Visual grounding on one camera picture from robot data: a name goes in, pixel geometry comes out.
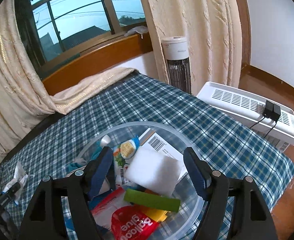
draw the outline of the curtain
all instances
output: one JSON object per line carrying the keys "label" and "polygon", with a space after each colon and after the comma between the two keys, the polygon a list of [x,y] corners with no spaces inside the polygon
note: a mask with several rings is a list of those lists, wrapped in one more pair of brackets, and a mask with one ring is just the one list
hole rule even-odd
{"label": "curtain", "polygon": [[110,69],[49,96],[20,39],[14,0],[4,0],[0,5],[0,161],[46,116],[69,113],[132,71]]}
{"label": "curtain", "polygon": [[159,79],[169,82],[161,39],[187,36],[191,89],[207,81],[238,87],[242,35],[236,0],[141,0]]}

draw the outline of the screw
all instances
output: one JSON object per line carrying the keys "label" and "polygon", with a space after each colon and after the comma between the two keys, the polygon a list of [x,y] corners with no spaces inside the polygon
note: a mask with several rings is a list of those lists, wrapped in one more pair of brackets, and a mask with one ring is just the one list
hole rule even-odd
{"label": "screw", "polygon": [[213,171],[213,175],[215,177],[219,177],[221,175],[220,171]]}
{"label": "screw", "polygon": [[250,176],[246,176],[245,177],[245,180],[248,181],[248,182],[250,182],[250,183],[252,183],[254,181],[253,178],[250,177]]}
{"label": "screw", "polygon": [[81,176],[83,175],[83,170],[78,170],[74,173],[76,176]]}
{"label": "screw", "polygon": [[47,182],[50,180],[50,176],[46,175],[42,178],[42,181]]}

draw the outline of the plaid tablecloth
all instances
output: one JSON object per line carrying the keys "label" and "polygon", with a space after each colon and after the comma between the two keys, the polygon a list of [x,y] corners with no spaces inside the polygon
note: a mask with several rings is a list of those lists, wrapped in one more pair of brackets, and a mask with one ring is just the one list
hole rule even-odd
{"label": "plaid tablecloth", "polygon": [[[0,164],[0,192],[12,179],[19,160],[28,174],[18,206],[7,210],[19,226],[29,201],[45,175],[62,178],[89,140],[126,122],[152,121],[170,125],[184,133],[201,151],[212,169],[242,179],[252,176],[270,209],[294,176],[294,164],[274,146],[226,114],[172,86],[132,73],[110,86],[28,143],[10,161]],[[232,214],[229,198],[219,239],[225,239]],[[64,200],[65,216],[70,213]],[[191,239],[202,214],[184,239]],[[168,229],[164,226],[162,234]],[[70,239],[75,233],[68,232]]]}

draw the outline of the green block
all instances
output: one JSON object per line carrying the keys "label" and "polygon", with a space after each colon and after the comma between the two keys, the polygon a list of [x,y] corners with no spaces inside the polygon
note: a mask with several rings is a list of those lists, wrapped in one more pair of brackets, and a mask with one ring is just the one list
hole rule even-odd
{"label": "green block", "polygon": [[172,212],[178,212],[180,207],[180,199],[162,197],[133,189],[126,190],[123,200],[149,208]]}

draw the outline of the barcode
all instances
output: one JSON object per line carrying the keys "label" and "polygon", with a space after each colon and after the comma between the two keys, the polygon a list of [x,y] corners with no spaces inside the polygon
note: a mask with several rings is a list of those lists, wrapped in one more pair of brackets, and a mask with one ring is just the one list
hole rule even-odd
{"label": "barcode", "polygon": [[163,141],[161,141],[157,136],[152,138],[149,142],[150,146],[153,147],[156,151],[159,151],[162,146],[165,145]]}

